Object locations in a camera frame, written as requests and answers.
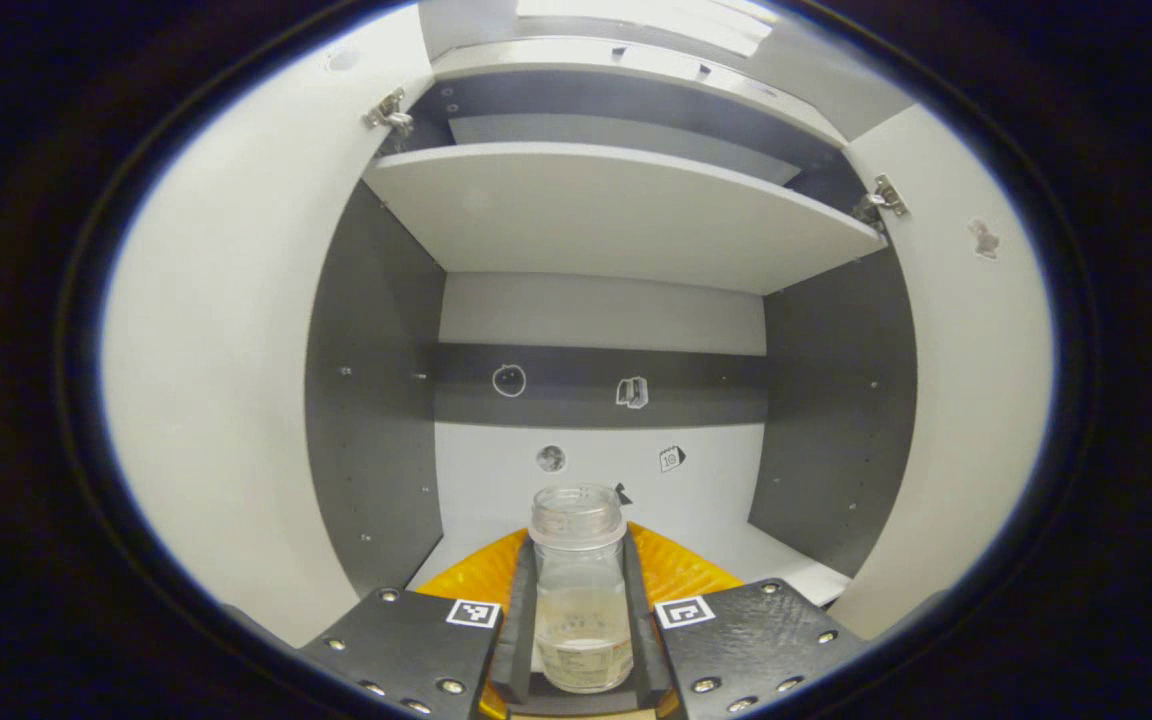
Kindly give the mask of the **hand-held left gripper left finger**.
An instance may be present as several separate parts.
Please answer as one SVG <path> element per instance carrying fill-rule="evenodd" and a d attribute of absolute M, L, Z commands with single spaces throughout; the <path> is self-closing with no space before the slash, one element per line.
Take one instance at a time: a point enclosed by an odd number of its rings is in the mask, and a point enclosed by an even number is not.
<path fill-rule="evenodd" d="M 376 588 L 301 647 L 372 719 L 507 719 L 529 700 L 535 556 L 520 529 L 410 588 Z"/>

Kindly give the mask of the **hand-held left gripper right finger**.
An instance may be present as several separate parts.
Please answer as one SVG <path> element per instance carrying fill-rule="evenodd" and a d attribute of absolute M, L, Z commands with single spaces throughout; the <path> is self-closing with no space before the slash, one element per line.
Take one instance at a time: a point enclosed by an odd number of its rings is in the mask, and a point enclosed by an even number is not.
<path fill-rule="evenodd" d="M 639 524 L 626 544 L 641 691 L 658 719 L 790 719 L 867 647 L 791 588 L 730 573 Z"/>

